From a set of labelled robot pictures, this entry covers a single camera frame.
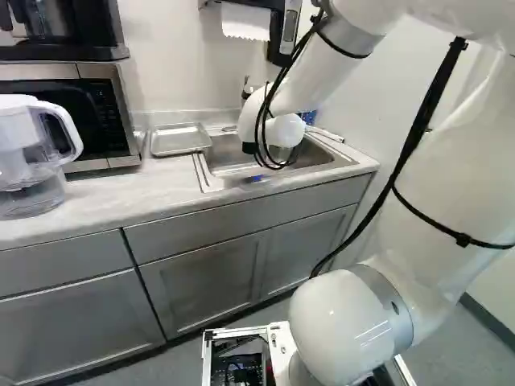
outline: stainless steel sink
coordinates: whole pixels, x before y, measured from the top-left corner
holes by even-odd
[[[300,144],[297,161],[282,170],[259,166],[252,155],[241,151],[240,138],[231,132],[209,132],[212,146],[203,153],[193,154],[196,171],[203,192],[219,191],[232,187],[245,187],[270,183],[278,179],[300,176],[320,170],[356,165],[358,162],[337,152],[308,134]],[[276,159],[284,160],[290,151],[281,154],[279,149],[270,152]]]

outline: baking tray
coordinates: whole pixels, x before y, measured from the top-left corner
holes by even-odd
[[[156,126],[150,138],[150,153],[155,157],[189,154],[211,147],[206,129],[198,122]]]

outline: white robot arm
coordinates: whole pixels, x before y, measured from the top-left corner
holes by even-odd
[[[515,52],[515,3],[509,0],[332,0],[329,6],[332,17],[270,104],[276,117],[316,109],[405,13]],[[238,122],[243,142],[254,142],[265,94],[264,88],[255,92],[243,108]],[[512,246],[514,94],[515,59],[506,54],[444,127],[411,155],[363,261],[296,291],[290,329],[299,356],[290,364],[292,386],[350,384],[420,343],[475,277]],[[284,129],[274,125],[274,131]],[[278,146],[292,147],[302,135],[283,141],[274,133],[273,138]]]

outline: gray cabinet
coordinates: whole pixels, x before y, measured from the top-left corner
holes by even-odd
[[[336,209],[270,230],[261,298],[289,290],[343,239],[356,205]]]
[[[132,269],[0,300],[0,375],[33,384],[164,343]]]
[[[169,339],[258,298],[266,232],[146,264],[142,276]]]
[[[0,297],[132,268],[122,233],[108,232],[0,251]]]
[[[124,228],[139,264],[358,203],[370,175]]]

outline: white countertop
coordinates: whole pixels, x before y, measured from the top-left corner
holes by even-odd
[[[315,135],[334,149],[350,156],[359,165],[303,176],[308,187],[374,172],[379,163],[350,146]],[[82,236],[135,225],[229,203],[255,199],[300,188],[295,178],[286,178],[272,189],[255,183],[251,188],[203,193],[193,158],[145,158],[136,171],[70,181],[67,200],[42,215],[0,221],[0,250]]]

